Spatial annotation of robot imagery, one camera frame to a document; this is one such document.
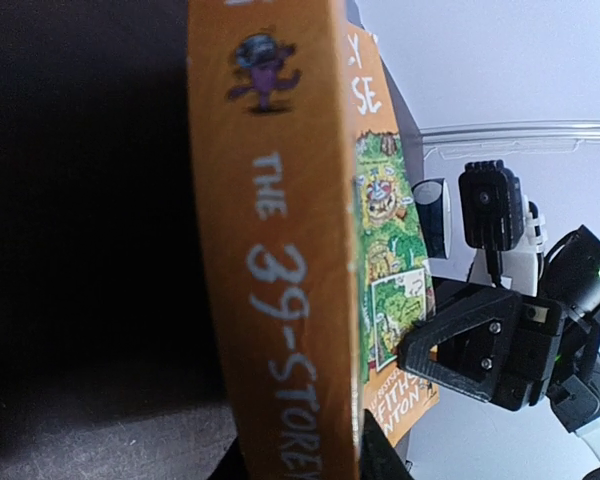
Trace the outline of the orange treehouse paperback book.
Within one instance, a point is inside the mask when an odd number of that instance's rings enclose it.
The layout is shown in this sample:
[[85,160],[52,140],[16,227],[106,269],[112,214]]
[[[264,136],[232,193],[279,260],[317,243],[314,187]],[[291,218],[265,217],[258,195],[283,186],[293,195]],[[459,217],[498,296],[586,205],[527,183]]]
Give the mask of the orange treehouse paperback book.
[[342,1],[193,1],[197,222],[247,479],[406,479],[434,289],[377,38]]

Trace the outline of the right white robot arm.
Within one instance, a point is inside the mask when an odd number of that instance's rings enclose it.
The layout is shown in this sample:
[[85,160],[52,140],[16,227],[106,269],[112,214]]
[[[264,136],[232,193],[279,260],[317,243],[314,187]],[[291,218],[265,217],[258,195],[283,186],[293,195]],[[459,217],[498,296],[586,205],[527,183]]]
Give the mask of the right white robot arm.
[[600,240],[586,226],[565,235],[535,296],[438,284],[443,307],[403,337],[399,368],[510,411],[548,399],[600,462]]

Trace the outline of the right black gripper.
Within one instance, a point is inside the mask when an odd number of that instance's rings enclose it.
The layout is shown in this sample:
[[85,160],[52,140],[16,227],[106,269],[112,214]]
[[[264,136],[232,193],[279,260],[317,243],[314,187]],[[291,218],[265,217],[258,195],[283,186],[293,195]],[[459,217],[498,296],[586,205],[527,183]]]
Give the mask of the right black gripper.
[[600,324],[572,320],[564,305],[507,289],[469,286],[405,334],[398,367],[510,411],[536,405],[571,377],[590,379]]

